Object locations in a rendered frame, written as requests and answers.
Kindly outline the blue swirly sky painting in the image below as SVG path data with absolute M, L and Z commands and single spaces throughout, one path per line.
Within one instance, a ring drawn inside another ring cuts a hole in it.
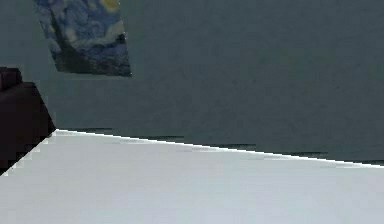
M 130 77 L 119 0 L 33 0 L 59 72 Z

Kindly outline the dark brown sofa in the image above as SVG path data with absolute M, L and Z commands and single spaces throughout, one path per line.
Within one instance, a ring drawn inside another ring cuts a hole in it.
M 55 130 L 36 84 L 18 68 L 0 67 L 0 175 Z

